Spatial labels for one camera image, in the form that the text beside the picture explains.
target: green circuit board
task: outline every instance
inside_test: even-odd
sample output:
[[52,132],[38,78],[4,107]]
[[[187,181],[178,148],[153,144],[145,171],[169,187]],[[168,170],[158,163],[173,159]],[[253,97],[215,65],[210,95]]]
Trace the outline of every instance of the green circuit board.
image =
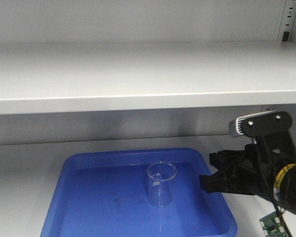
[[288,237],[276,212],[272,212],[260,219],[265,237]]

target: white cabinet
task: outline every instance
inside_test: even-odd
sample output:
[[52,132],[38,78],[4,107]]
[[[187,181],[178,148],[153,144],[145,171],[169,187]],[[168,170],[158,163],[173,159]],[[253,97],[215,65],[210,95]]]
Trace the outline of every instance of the white cabinet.
[[[292,113],[296,141],[291,1],[0,1],[0,237],[39,235],[75,153],[187,146],[208,158],[248,143],[227,123],[262,105]],[[238,237],[262,236],[271,204],[225,198]]]

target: metal shelf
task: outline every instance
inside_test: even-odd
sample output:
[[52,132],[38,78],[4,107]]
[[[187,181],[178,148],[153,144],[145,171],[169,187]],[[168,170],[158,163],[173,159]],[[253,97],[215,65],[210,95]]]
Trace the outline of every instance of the metal shelf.
[[296,103],[296,43],[0,44],[0,114]]

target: white shelf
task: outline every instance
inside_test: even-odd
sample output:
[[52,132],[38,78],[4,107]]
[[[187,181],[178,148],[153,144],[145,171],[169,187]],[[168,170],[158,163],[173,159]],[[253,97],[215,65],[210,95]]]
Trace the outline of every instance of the white shelf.
[[296,103],[296,43],[0,44],[0,114]]
[[[74,154],[191,147],[208,163],[208,153],[243,149],[247,143],[248,138],[235,142],[229,136],[203,136],[0,146],[0,237],[40,235],[62,164]],[[274,210],[270,202],[258,196],[224,197],[238,225],[237,237],[264,236],[259,218]],[[286,211],[284,218],[296,237],[296,216]]]

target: plastic tray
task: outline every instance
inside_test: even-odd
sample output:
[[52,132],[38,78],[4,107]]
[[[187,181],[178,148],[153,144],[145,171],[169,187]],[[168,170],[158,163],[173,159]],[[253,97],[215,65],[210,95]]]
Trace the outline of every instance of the plastic tray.
[[[177,167],[174,199],[150,204],[148,164]],[[193,149],[77,154],[64,162],[41,237],[234,237],[236,222],[221,194],[200,190],[210,174]]]

